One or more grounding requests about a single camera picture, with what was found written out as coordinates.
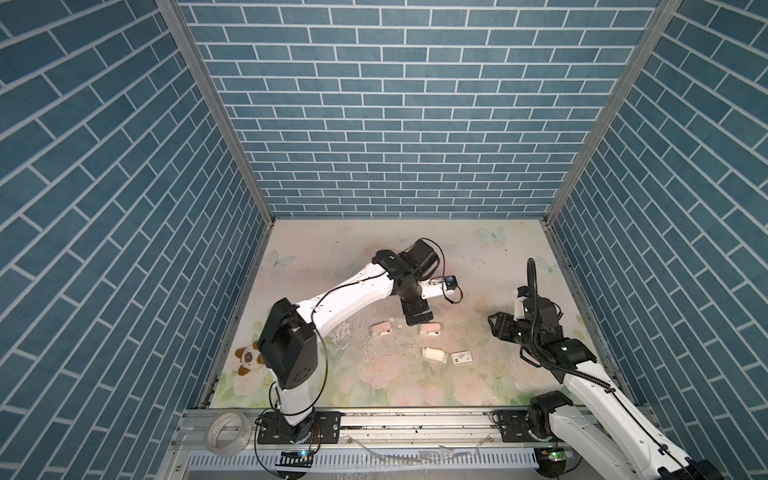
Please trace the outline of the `white staple box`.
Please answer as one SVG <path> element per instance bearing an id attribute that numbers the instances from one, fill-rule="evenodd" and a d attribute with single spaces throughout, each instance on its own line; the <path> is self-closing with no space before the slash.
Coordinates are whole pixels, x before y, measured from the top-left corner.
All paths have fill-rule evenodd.
<path id="1" fill-rule="evenodd" d="M 473 357 L 469 350 L 463 350 L 451 353 L 450 361 L 453 365 L 464 365 L 472 363 Z"/>

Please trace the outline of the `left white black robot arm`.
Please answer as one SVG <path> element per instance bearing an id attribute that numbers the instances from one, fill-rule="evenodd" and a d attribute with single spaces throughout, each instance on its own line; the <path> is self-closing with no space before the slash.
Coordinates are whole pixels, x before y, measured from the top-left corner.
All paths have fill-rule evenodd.
<path id="1" fill-rule="evenodd" d="M 309 393 L 319 354 L 326 353 L 326 336 L 369 305 L 394 296 L 401 302 L 406 324 L 426 324 L 434 315 L 431 298 L 460 292 L 456 278 L 446 273 L 442 249 L 420 238 L 401 252 L 379 250 L 358 273 L 309 300 L 286 298 L 271 308 L 256 349 L 276 382 L 281 419 L 292 429 L 309 426 L 318 396 Z"/>

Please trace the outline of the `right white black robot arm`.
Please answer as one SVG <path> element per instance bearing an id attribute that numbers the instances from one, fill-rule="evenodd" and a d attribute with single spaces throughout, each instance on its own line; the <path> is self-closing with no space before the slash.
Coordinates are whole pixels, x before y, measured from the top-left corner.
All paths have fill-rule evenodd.
<path id="1" fill-rule="evenodd" d="M 565 388 L 531 399 L 531 435 L 565 442 L 605 479 L 722 478 L 714 464 L 695 459 L 657 428 L 582 341 L 564 335 L 559 307 L 538 293 L 534 259 L 526 275 L 513 313 L 497 312 L 488 323 L 495 338 L 518 345 L 522 361 Z"/>

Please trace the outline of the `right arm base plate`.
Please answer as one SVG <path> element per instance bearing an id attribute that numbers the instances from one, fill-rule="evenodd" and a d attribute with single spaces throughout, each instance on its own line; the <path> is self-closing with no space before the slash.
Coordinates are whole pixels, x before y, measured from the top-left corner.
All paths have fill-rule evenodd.
<path id="1" fill-rule="evenodd" d="M 488 417 L 498 430 L 503 443 L 547 443 L 558 442 L 560 438 L 545 431 L 529 419 L 528 410 L 497 409 L 492 410 Z"/>

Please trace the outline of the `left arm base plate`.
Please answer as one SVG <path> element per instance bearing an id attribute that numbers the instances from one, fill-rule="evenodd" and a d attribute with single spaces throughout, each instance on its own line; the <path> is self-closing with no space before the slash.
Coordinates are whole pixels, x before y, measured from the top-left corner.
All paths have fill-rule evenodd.
<path id="1" fill-rule="evenodd" d="M 297 425 L 290 425 L 280 412 L 267 410 L 258 418 L 255 438 L 264 445 L 308 443 L 310 437 L 321 446 L 337 444 L 341 419 L 339 411 L 314 411 Z"/>

